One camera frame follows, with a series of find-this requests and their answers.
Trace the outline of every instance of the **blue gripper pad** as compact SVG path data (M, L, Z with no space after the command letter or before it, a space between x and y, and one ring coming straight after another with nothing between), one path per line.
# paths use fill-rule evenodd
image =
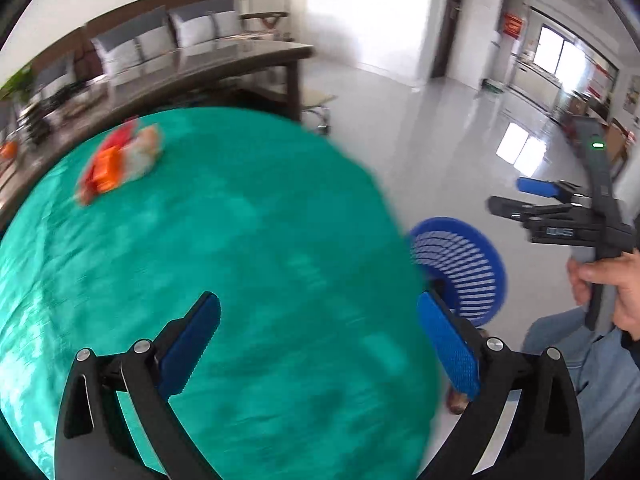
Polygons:
M535 178L526 178L521 176L516 181L518 190L523 193L529 193L537 196L546 196L555 198L558 195L558 187L553 182L546 180L536 180Z
M219 325L220 300L215 294L211 294L159 363L161 379L158 392L164 400L184 390Z
M428 292L418 298L418 318L451 384L472 400L480 391L478 361Z

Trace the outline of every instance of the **green plant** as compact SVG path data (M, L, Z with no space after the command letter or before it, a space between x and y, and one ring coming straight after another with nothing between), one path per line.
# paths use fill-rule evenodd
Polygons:
M31 65L25 65L0 88L0 100L16 96L21 102L27 102L32 84L33 72L31 71Z

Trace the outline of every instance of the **brown door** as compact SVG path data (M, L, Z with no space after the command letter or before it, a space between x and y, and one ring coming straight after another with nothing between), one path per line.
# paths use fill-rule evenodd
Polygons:
M447 64L453 46L453 38L456 35L456 25L458 24L458 16L460 15L460 3L462 0L447 0L447 7L442 17L442 28L440 29L440 38L436 55L433 59L433 70L431 77L444 77L447 73Z

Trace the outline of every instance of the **person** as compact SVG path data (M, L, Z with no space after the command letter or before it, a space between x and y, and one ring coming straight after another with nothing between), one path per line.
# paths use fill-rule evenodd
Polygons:
M575 303L587 304L590 283L615 285L615 327L604 336L584 326L578 307L543 317L530 327L522 352L562 352L577 395L584 436L585 478L607 461L640 410L640 253L566 265Z

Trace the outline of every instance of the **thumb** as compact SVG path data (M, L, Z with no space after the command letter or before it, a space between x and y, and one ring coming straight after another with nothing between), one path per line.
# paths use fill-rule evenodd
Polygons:
M583 264L578 269L578 276L590 283L624 285L628 280L628 270L629 264L624 258L611 258Z

